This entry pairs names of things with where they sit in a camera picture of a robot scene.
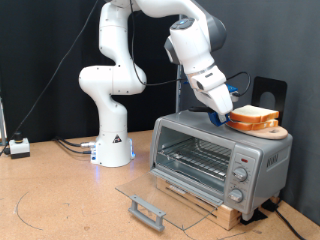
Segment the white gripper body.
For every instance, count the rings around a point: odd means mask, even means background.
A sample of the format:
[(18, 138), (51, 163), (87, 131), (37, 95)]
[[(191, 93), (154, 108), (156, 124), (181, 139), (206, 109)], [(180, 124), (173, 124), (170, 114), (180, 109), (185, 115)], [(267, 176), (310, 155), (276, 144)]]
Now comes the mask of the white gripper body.
[(221, 115), (233, 109), (229, 90), (225, 84), (226, 77), (215, 65), (187, 75), (191, 88), (196, 98), (207, 107)]

